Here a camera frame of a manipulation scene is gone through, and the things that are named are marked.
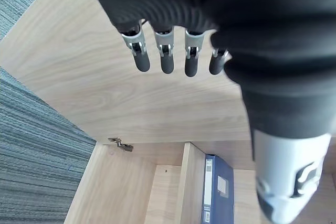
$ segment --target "wood grain surface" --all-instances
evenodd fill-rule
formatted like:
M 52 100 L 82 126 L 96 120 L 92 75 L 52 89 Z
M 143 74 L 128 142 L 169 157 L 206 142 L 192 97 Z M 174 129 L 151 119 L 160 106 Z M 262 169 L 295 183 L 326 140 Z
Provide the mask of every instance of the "wood grain surface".
M 247 140 L 238 86 L 212 76 L 206 35 L 195 77 L 184 74 L 184 29 L 175 28 L 175 70 L 161 71 L 143 27 L 151 69 L 139 72 L 97 0 L 35 0 L 0 42 L 0 62 L 95 140 L 125 143 Z
M 255 172 L 234 170 L 235 223 L 269 224 L 263 216 L 255 191 Z M 330 174 L 323 174 L 320 186 L 293 224 L 336 223 L 336 190 Z
M 144 223 L 155 168 L 132 153 L 97 144 L 65 224 Z
M 174 223 L 180 173 L 181 166 L 156 166 L 145 224 Z
M 157 165 L 182 164 L 184 142 L 132 144 L 133 155 L 143 157 Z
M 192 143 L 185 143 L 175 224 L 200 224 L 204 166 L 205 154 Z

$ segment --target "metal hinge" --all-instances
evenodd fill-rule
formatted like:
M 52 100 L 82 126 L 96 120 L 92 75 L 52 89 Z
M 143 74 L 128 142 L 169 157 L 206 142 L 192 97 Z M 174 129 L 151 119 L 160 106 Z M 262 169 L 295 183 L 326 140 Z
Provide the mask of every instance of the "metal hinge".
M 133 151 L 133 146 L 130 144 L 122 144 L 121 143 L 121 139 L 118 137 L 112 137 L 112 138 L 108 138 L 108 140 L 110 142 L 114 142 L 117 144 L 117 147 L 123 149 L 126 152 L 132 152 Z

